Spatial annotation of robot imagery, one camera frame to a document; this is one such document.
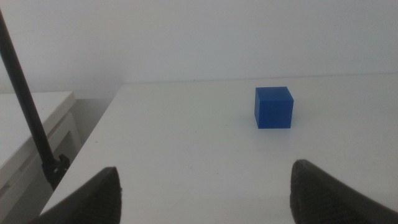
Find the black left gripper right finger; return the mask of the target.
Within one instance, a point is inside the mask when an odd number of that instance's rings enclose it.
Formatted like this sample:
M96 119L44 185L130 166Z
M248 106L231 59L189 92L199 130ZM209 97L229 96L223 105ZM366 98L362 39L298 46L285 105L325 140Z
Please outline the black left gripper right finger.
M311 162L294 162L290 209L295 223L397 224L397 212L359 193Z

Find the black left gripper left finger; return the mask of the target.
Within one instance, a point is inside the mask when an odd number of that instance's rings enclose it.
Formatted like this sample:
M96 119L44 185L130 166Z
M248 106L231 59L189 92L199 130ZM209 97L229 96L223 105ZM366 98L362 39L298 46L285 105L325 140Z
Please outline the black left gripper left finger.
M33 224L119 224L122 188L118 170L106 167Z

